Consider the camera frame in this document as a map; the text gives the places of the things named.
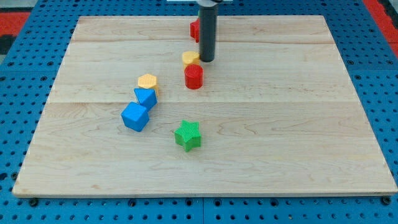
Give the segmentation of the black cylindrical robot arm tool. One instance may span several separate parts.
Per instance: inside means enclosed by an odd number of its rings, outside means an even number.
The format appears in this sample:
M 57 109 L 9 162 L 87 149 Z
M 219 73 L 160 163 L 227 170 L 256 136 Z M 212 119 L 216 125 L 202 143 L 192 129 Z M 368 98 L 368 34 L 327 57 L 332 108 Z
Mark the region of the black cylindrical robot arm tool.
M 200 60 L 212 62 L 215 59 L 218 3 L 211 0 L 197 0 L 197 3 L 200 7 Z

